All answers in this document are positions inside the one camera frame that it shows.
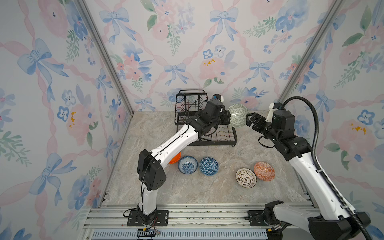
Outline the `green patterned ceramic bowl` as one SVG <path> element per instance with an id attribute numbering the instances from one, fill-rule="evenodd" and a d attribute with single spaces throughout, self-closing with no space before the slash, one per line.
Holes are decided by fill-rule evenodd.
<path id="1" fill-rule="evenodd" d="M 242 104 L 233 104 L 228 108 L 231 117 L 230 117 L 230 126 L 233 128 L 241 128 L 246 125 L 246 115 L 249 113 L 249 110 L 246 106 Z"/>

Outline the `orange plastic bowl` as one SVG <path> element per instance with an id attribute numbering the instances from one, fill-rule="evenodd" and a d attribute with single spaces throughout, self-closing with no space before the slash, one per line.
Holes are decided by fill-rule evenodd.
<path id="1" fill-rule="evenodd" d="M 177 163 L 179 160 L 181 159 L 181 152 L 179 152 L 177 155 L 175 155 L 171 161 L 169 162 L 169 164 L 175 164 Z"/>

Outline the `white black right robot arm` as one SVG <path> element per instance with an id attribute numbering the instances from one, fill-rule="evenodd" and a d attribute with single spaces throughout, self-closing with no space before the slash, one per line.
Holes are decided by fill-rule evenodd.
<path id="1" fill-rule="evenodd" d="M 263 214 L 248 216 L 249 221 L 263 220 L 271 226 L 270 233 L 282 232 L 287 225 L 298 227 L 315 240 L 350 240 L 362 233 L 371 239 L 367 227 L 371 219 L 365 212 L 358 212 L 338 191 L 321 167 L 314 147 L 294 134 L 295 117 L 289 111 L 272 110 L 267 118 L 247 114 L 247 126 L 270 140 L 299 174 L 315 199 L 320 213 L 291 207 L 283 201 L 265 205 Z"/>

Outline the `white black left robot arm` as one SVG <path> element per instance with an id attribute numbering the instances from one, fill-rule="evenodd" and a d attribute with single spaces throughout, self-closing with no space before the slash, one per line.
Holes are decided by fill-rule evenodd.
<path id="1" fill-rule="evenodd" d="M 189 144 L 208 136 L 212 128 L 230 123 L 230 113 L 224 105 L 224 97 L 215 94 L 205 108 L 189 117 L 181 129 L 159 147 L 139 154 L 137 173 L 141 182 L 141 201 L 138 212 L 145 217 L 157 209 L 158 189 L 165 183 L 165 168 L 170 161 Z"/>

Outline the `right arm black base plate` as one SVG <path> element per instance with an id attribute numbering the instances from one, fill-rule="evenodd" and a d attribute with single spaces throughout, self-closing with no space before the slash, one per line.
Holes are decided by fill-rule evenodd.
<path id="1" fill-rule="evenodd" d="M 247 211 L 245 220 L 249 222 L 251 227 L 267 227 L 265 213 L 263 210 L 249 210 Z"/>

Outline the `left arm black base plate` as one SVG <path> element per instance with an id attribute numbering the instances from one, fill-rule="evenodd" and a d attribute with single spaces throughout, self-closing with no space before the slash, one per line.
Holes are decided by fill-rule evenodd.
<path id="1" fill-rule="evenodd" d="M 151 227 L 153 225 L 166 227 L 169 221 L 168 210 L 155 210 L 149 215 L 145 215 L 141 210 L 132 210 L 128 215 L 128 227 Z"/>

